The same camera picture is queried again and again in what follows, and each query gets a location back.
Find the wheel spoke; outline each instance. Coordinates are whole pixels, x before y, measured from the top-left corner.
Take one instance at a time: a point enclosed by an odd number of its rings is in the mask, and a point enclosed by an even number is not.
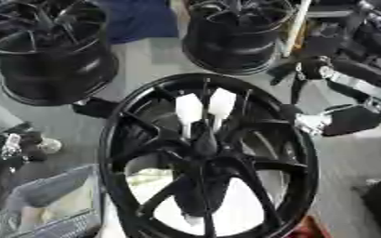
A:
[[[173,182],[166,185],[155,195],[152,196],[146,203],[140,206],[138,214],[140,216],[151,218],[156,208],[167,198],[178,193],[183,188],[190,184],[191,180],[184,174],[179,175]]]
[[[171,92],[167,91],[165,88],[161,86],[156,86],[154,88],[154,92],[156,93],[156,96],[161,99],[165,99],[168,102],[175,103],[175,95],[173,95]]]
[[[208,196],[206,194],[206,188],[204,183],[204,171],[202,168],[198,169],[197,176],[197,186],[199,189],[199,192],[202,196],[202,201],[204,203],[204,229],[205,229],[205,237],[206,238],[216,238],[217,232],[215,229],[214,219],[212,217],[212,209],[210,205],[210,201],[208,199]]]
[[[180,171],[186,171],[190,167],[189,161],[185,160],[182,156],[170,150],[162,149],[160,152],[166,155],[167,161],[171,162],[175,168]]]
[[[254,165],[256,171],[258,170],[279,170],[287,174],[305,174],[307,173],[307,166],[290,161],[282,161],[277,159],[271,159],[268,157],[244,155],[244,159],[247,162],[251,162]]]
[[[240,122],[231,124],[228,130],[222,131],[222,137],[228,143],[234,144],[244,137],[248,132],[266,130],[268,128],[279,127],[280,129],[290,129],[292,126],[284,120],[266,119],[256,122]]]
[[[146,122],[131,112],[120,112],[120,116],[129,123],[140,126],[143,130],[151,132],[152,134],[157,134],[160,131],[159,126],[156,126],[153,123]]]
[[[110,161],[113,162],[112,170],[123,172],[128,162],[146,154],[160,152],[162,148],[167,146],[172,146],[172,143],[167,140],[150,139],[140,145],[138,149],[130,150],[128,152],[121,152],[113,156],[113,158],[110,159]]]
[[[243,160],[235,159],[237,162],[235,168],[238,170],[240,179],[256,195],[258,201],[262,204],[266,214],[266,221],[269,221],[271,226],[282,225],[282,218],[277,212],[274,203],[271,201],[269,194],[256,173],[256,169],[252,163],[246,163]]]

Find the black wheel rim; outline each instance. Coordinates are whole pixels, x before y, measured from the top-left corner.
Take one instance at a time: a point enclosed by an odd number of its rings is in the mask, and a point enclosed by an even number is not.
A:
[[[143,109],[146,101],[163,99],[172,102],[176,95],[183,93],[183,90],[187,93],[195,91],[195,89],[198,89],[198,95],[202,97],[202,101],[206,101],[204,95],[211,91],[207,88],[218,86],[241,95],[238,100],[243,104],[243,109],[235,112],[239,116],[244,117],[246,113],[249,114],[248,111],[252,110],[250,109],[252,105],[257,105],[266,109],[271,118],[267,120],[250,118],[247,121],[239,120],[238,124],[230,122],[230,125],[233,126],[225,126],[222,131],[225,134],[220,136],[221,139],[224,139],[221,141],[225,141],[222,144],[224,150],[214,156],[215,158],[203,162],[200,160],[191,162],[184,160],[177,151],[171,150],[171,148],[181,148],[191,153],[190,144],[182,140],[178,132],[144,122],[136,116],[136,113]],[[217,237],[216,230],[213,228],[209,201],[206,202],[206,198],[204,199],[204,236],[175,230],[151,214],[163,200],[178,192],[188,182],[194,182],[199,186],[201,194],[204,194],[206,192],[204,177],[194,177],[193,173],[201,175],[206,169],[206,165],[214,163],[215,166],[219,167],[232,167],[233,172],[231,174],[242,179],[253,190],[266,213],[265,222],[252,230],[221,237],[284,237],[305,216],[312,203],[318,183],[318,166],[315,150],[309,137],[281,120],[280,105],[278,100],[255,86],[235,78],[208,73],[179,74],[166,77],[133,92],[120,103],[108,120],[99,146],[101,176],[108,193],[118,208],[120,218],[133,224],[138,231],[150,237]],[[140,149],[131,149],[119,153],[118,150],[125,149],[117,141],[120,141],[119,132],[120,129],[123,131],[122,127],[126,126],[126,123],[138,125],[143,130],[154,133],[155,137],[145,144],[140,144]],[[256,158],[241,154],[232,148],[232,142],[229,141],[229,138],[236,136],[234,133],[239,134],[246,130],[258,130],[259,128],[261,130],[272,128],[271,131],[282,132],[278,133],[279,136],[285,135],[280,146],[285,145],[286,142],[292,143],[296,160],[284,162],[269,158]],[[143,153],[154,151],[169,154],[170,162],[181,166],[186,172],[182,176],[178,176],[173,183],[166,186],[147,203],[140,205],[130,191],[124,173],[118,173],[119,171],[114,171],[114,169],[124,167],[129,160],[133,160]],[[290,175],[287,193],[278,208],[274,208],[274,204],[269,200],[261,180],[256,175],[258,169],[281,170]]]
[[[59,106],[87,99],[117,74],[106,15],[87,0],[0,4],[0,72],[12,99]]]
[[[286,0],[192,0],[188,9],[193,17],[238,27],[242,32],[270,31],[293,15]]]
[[[0,54],[26,55],[91,44],[105,27],[102,10],[84,0],[0,4]]]

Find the gray floor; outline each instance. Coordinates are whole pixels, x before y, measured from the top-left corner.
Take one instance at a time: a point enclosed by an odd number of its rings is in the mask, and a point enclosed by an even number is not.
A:
[[[143,40],[126,46],[115,46],[120,58],[120,72],[114,82],[100,93],[105,99],[119,100],[133,89],[149,81],[174,73],[202,70],[192,65],[181,53],[178,39]],[[244,77],[283,101],[288,101],[288,84],[272,88],[266,75]],[[308,112],[347,99],[329,92],[322,85],[307,88],[301,105]],[[26,168],[26,172],[47,170],[42,176],[60,173],[80,164],[96,160],[96,149],[103,121],[78,115],[69,106],[35,108],[7,98],[0,88],[0,104],[54,138],[65,143],[62,155],[46,165]],[[321,187],[312,213],[335,238],[378,238],[377,227],[350,186],[361,177],[381,174],[381,128],[370,133],[336,139],[317,139],[321,162]]]

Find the robotic arm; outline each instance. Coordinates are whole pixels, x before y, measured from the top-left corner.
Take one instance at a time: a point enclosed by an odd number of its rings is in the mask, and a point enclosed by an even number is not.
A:
[[[373,129],[381,124],[381,70],[347,59],[319,57],[286,62],[280,67],[295,69],[291,104],[282,107],[286,119],[311,136],[333,137]],[[277,78],[278,85],[283,77]],[[315,115],[302,113],[296,104],[303,87],[321,80],[357,104],[339,105]]]

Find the wheel rim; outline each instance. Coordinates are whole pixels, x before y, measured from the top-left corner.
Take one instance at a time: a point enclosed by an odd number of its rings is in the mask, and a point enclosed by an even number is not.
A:
[[[86,0],[0,4],[0,72],[12,99],[59,106],[86,99],[117,74],[106,15]]]
[[[159,98],[172,101],[181,90],[188,93],[199,88],[200,94],[198,95],[201,95],[201,92],[211,91],[206,91],[207,88],[217,86],[233,91],[238,95],[249,95],[247,96],[248,100],[239,99],[243,104],[246,103],[246,110],[251,111],[252,109],[248,108],[252,107],[252,105],[261,105],[263,109],[269,112],[271,118],[261,121],[250,119],[249,123],[230,127],[234,129],[226,126],[226,129],[223,130],[225,134],[218,136],[222,138],[218,140],[221,140],[223,149],[220,153],[209,157],[207,160],[186,160],[183,157],[183,152],[177,152],[176,148],[184,149],[185,154],[194,154],[193,148],[190,147],[188,142],[183,141],[177,132],[172,133],[170,130],[145,123],[136,116],[136,113],[143,109],[146,101],[151,99]],[[206,176],[201,175],[201,173],[205,173],[204,171],[209,166],[215,165],[215,167],[233,168],[231,174],[247,183],[255,195],[259,197],[266,213],[266,219],[262,224],[249,231],[224,237],[284,237],[303,218],[310,207],[316,192],[318,168],[315,151],[310,139],[281,120],[278,113],[279,106],[279,101],[255,86],[238,79],[207,73],[174,75],[143,86],[132,93],[123,100],[109,119],[102,133],[99,147],[101,176],[108,193],[119,210],[119,215],[131,222],[139,231],[147,233],[151,237],[217,237],[215,229],[212,228],[212,215],[209,212],[210,198],[208,198],[208,203],[204,199],[205,235],[203,236],[175,230],[152,215],[152,212],[163,200],[168,196],[172,196],[175,192],[180,192],[181,187],[189,186],[189,182],[193,184],[191,186],[198,185],[201,193],[206,193],[206,189],[204,189]],[[129,152],[119,153],[117,150],[123,150],[123,147],[120,146],[121,143],[115,141],[120,141],[119,132],[125,132],[121,127],[125,127],[127,124],[139,125],[143,130],[153,131],[156,137],[145,144],[140,144],[141,149],[132,149]],[[261,127],[261,130],[273,128],[269,130],[271,132],[282,129],[284,134],[289,135],[287,140],[291,141],[296,161],[284,162],[242,154],[237,149],[234,149],[234,146],[231,145],[232,142],[229,142],[229,138],[236,135],[233,133],[258,130],[259,127]],[[114,173],[114,169],[124,168],[129,160],[134,160],[140,154],[149,151],[169,154],[168,160],[186,172],[183,172],[181,176],[177,176],[173,183],[157,193],[147,203],[140,205],[126,182],[124,172],[116,175],[117,172]],[[256,159],[256,162],[248,163],[252,159]],[[268,197],[268,192],[264,189],[260,179],[258,179],[256,175],[257,169],[281,170],[290,175],[287,193],[277,209],[274,208],[273,202]],[[201,176],[189,177],[190,174]]]

